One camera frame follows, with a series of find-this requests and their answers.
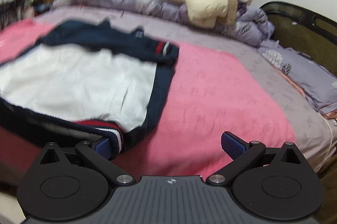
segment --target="white cord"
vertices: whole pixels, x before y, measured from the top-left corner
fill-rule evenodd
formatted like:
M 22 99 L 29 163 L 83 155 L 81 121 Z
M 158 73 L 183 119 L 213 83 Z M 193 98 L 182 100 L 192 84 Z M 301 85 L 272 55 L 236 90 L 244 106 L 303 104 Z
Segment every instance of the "white cord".
M 330 140 L 330 146 L 329 146 L 329 149 L 327 150 L 327 152 L 326 152 L 326 154 L 325 154 L 325 156 L 324 156 L 324 158 L 323 158 L 323 161 L 322 161 L 322 164 L 320 165 L 320 167 L 319 167 L 319 169 L 318 169 L 318 171 L 323 167 L 323 165 L 324 165 L 324 163 L 325 163 L 325 160 L 326 160 L 326 158 L 327 158 L 327 156 L 329 155 L 329 153 L 330 153 L 330 150 L 331 150 L 331 146 L 332 146 L 332 142 L 333 142 L 333 133 L 332 133 L 332 129 L 331 129 L 331 127 L 330 127 L 330 124 L 329 124 L 329 122 L 321 115 L 321 113 L 318 113 L 323 119 L 324 119 L 324 121 L 326 122 L 326 124 L 328 125 L 328 127 L 329 127 L 329 130 L 330 130 L 330 133 L 331 133 L 331 140 Z

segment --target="pillow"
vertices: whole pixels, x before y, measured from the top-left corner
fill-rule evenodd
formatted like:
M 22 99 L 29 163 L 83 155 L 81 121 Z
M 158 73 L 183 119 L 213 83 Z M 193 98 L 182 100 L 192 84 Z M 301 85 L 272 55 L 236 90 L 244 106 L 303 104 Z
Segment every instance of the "pillow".
M 311 107 L 322 115 L 337 110 L 337 78 L 310 56 L 292 48 L 260 47 L 257 51 L 305 91 Z

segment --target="blue gripper pad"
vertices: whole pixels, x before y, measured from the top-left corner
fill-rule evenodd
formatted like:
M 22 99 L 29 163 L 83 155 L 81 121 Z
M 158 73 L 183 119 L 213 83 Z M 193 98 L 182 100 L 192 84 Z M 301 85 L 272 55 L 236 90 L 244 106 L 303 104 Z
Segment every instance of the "blue gripper pad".
M 98 141 L 93 143 L 92 148 L 105 159 L 109 160 L 112 157 L 112 150 L 108 138 L 100 138 Z
M 223 133 L 221 136 L 221 147 L 233 160 L 247 151 L 245 145 L 239 143 L 227 133 Z

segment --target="metal screw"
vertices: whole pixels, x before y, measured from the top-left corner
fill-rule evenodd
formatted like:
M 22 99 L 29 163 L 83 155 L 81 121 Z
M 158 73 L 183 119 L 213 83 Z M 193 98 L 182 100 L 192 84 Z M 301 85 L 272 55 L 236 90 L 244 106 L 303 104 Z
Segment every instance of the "metal screw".
M 119 183 L 128 184 L 132 182 L 134 178 L 131 175 L 120 175 L 116 178 Z
M 211 175 L 209 180 L 213 183 L 223 183 L 225 182 L 226 178 L 223 175 Z

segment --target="logo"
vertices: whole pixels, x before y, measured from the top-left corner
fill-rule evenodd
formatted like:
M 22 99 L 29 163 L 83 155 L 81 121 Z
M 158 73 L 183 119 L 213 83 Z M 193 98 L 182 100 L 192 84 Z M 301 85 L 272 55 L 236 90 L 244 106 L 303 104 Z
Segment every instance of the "logo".
M 175 179 L 169 179 L 169 180 L 166 180 L 167 183 L 170 183 L 171 185 L 175 184 L 178 182 L 178 180 L 175 180 Z

